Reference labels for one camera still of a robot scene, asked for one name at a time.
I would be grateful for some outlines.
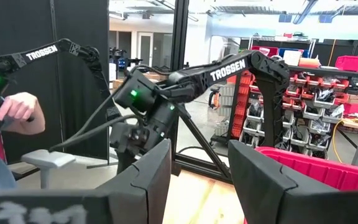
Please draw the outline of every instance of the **person's arm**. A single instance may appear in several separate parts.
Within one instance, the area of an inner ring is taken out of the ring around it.
[[[0,120],[11,119],[3,131],[20,134],[38,134],[45,131],[45,118],[38,99],[29,93],[8,96],[0,107]]]

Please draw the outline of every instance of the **ceiling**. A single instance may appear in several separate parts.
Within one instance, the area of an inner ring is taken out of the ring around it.
[[[305,0],[190,0],[190,14],[299,14]],[[123,14],[173,14],[175,0],[110,0],[109,10]],[[358,16],[358,0],[319,0],[309,15]]]

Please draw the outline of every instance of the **concrete floor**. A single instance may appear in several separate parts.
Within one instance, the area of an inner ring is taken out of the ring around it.
[[[221,121],[223,117],[219,117],[217,111],[208,108],[207,101],[208,94],[199,97],[194,102],[186,105],[187,110],[192,115],[192,120],[203,133],[207,140],[214,134],[214,127],[216,123]],[[120,108],[122,114],[131,114],[130,110]],[[349,134],[349,137],[358,143],[358,134]],[[188,146],[200,146],[190,130],[186,127],[182,120],[179,124],[177,151]],[[339,133],[336,134],[336,146],[338,153],[345,163],[351,163],[353,155],[356,151]],[[215,150],[221,154],[227,154],[227,147],[219,144],[214,145]],[[189,149],[183,152],[188,156],[193,156],[198,159],[211,161],[208,155],[200,149]],[[336,156],[333,153],[333,145],[331,144],[328,150],[328,157],[330,160],[336,161]],[[220,156],[221,160],[228,163],[226,157]],[[52,189],[93,189],[105,181],[113,178],[116,173],[116,166],[100,167],[94,169],[87,169],[88,165],[105,164],[106,161],[99,159],[90,159],[77,156],[74,164],[70,164],[62,169],[53,170],[50,180],[50,188]],[[11,166],[13,170],[23,172],[30,169],[28,164],[15,164]],[[18,181],[20,188],[23,189],[39,189],[40,179],[39,172],[30,175]]]

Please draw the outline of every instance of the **finger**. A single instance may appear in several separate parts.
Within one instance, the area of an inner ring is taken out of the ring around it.
[[[25,105],[20,106],[19,109],[17,110],[14,118],[15,119],[23,119],[23,116],[28,109],[29,108]]]
[[[33,112],[34,112],[34,110],[27,110],[23,115],[23,120],[27,121],[30,118],[30,116],[32,115]]]
[[[0,107],[0,121],[4,120],[11,106],[12,101],[10,99],[5,99],[4,103]]]
[[[7,112],[7,115],[11,118],[15,117],[17,111],[20,109],[20,107],[23,106],[23,103],[18,103],[17,101],[12,100],[12,106]]]

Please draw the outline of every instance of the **door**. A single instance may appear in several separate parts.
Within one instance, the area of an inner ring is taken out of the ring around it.
[[[144,65],[152,66],[153,62],[153,33],[139,32],[137,56],[143,59]]]

